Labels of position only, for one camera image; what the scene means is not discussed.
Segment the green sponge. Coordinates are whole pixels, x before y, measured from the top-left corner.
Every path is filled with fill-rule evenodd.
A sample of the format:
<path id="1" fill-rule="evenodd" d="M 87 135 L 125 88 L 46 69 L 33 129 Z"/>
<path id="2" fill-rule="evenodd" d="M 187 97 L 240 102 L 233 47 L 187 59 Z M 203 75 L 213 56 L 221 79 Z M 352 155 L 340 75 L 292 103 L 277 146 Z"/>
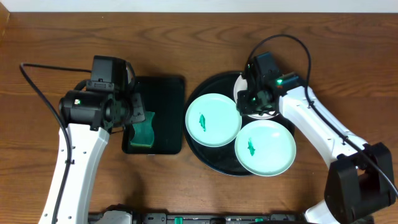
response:
<path id="1" fill-rule="evenodd" d="M 154 144 L 155 134 L 152 127 L 152 120 L 155 116 L 154 112 L 146 111 L 146 119 L 143 122 L 133 124 L 134 137 L 130 140 L 132 147 L 151 148 Z"/>

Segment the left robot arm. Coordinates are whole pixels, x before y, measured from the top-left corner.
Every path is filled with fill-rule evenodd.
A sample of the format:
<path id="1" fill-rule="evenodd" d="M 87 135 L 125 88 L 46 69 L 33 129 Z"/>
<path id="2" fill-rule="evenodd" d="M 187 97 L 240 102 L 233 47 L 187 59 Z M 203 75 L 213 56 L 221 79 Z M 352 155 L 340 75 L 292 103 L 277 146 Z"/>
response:
<path id="1" fill-rule="evenodd" d="M 64 122 L 58 157 L 40 223 L 88 223 L 101 156 L 113 128 L 144 120 L 142 97 L 70 90 L 60 100 Z"/>

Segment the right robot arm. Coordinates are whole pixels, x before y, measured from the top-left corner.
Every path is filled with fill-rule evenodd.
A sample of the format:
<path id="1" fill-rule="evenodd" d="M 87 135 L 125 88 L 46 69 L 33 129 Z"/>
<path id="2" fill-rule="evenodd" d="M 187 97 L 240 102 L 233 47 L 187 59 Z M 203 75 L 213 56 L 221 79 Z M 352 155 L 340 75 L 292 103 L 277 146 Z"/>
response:
<path id="1" fill-rule="evenodd" d="M 353 223 L 395 203 L 390 150 L 382 143 L 368 144 L 342 125 L 297 74 L 244 72 L 235 83 L 234 98 L 242 115 L 254 117 L 234 144 L 238 161 L 249 172 L 279 175 L 295 159 L 291 134 L 272 120 L 277 114 L 298 128 L 322 156 L 328 168 L 324 198 L 305 212 L 307 222 Z"/>

